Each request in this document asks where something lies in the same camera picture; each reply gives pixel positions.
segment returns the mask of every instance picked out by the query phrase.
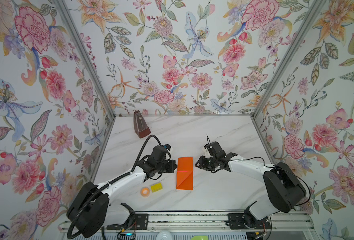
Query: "marble surface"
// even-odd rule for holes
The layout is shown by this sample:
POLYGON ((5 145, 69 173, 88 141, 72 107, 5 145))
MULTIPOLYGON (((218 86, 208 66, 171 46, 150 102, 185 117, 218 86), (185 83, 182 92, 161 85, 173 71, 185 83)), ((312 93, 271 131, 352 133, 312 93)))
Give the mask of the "marble surface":
MULTIPOLYGON (((226 153, 245 158, 268 156, 249 116, 168 116, 144 117, 152 134, 161 144, 173 148, 172 159, 203 155, 207 143, 217 141, 226 153)), ((129 170, 146 138, 139 139, 133 129, 133 117, 117 117, 94 183, 115 178, 129 170)), ((150 154, 157 142, 151 138, 142 156, 150 154)), ((265 190, 263 183, 248 176, 220 170, 215 174, 194 167, 193 191, 176 189, 176 173, 158 180, 147 180, 117 196, 114 203, 129 204, 135 211, 150 210, 235 210, 245 209, 265 190), (144 198, 142 187, 161 182, 163 189, 144 198)))

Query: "green object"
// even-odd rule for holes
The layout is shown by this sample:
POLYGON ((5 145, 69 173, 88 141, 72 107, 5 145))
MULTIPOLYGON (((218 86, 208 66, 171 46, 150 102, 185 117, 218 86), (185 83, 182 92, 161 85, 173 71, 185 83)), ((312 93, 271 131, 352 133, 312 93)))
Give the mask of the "green object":
POLYGON ((209 240, 209 238, 206 235, 198 235, 198 236, 192 237, 190 240, 209 240))

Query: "orange ring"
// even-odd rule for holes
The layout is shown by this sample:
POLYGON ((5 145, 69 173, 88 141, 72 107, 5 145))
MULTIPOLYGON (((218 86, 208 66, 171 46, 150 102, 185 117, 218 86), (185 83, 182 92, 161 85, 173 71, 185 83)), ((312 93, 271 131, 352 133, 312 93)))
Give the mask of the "orange ring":
POLYGON ((148 187, 141 188, 141 196, 147 197, 149 194, 151 194, 151 191, 148 187))

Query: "floral wallpaper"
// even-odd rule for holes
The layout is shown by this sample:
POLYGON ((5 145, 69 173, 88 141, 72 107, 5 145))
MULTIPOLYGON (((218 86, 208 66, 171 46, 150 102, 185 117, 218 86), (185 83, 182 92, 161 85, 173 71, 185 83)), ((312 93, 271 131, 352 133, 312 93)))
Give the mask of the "floral wallpaper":
POLYGON ((354 240, 354 0, 326 1, 284 75, 257 122, 308 183, 300 209, 317 233, 354 240))
POLYGON ((118 114, 251 113, 311 0, 66 4, 118 114))
POLYGON ((0 0, 0 240, 56 239, 91 178, 111 118, 78 56, 51 0, 0 0))

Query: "yellow box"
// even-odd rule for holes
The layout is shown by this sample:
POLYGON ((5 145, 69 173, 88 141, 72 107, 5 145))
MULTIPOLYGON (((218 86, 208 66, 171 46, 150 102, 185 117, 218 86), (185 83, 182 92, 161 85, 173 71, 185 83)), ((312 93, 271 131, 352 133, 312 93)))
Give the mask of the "yellow box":
POLYGON ((159 183, 157 183, 157 184, 151 186, 151 189, 152 189, 152 192, 156 192, 156 191, 162 189, 162 185, 161 185, 161 183, 159 182, 159 183))

